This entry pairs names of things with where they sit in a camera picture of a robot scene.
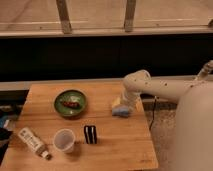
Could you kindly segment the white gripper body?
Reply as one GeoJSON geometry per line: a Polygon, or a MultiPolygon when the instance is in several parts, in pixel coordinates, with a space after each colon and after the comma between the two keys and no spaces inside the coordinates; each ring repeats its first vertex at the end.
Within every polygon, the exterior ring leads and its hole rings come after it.
{"type": "Polygon", "coordinates": [[[121,94],[121,104],[127,106],[130,110],[134,110],[139,96],[140,94],[138,92],[124,89],[121,94]]]}

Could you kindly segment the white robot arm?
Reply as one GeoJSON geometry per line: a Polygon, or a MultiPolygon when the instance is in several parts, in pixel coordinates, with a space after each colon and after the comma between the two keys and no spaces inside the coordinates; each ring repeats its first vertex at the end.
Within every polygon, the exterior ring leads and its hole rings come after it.
{"type": "Polygon", "coordinates": [[[146,70],[123,79],[121,102],[132,107],[138,95],[150,94],[177,104],[170,171],[213,171],[213,60],[192,80],[153,79],[146,70]]]}

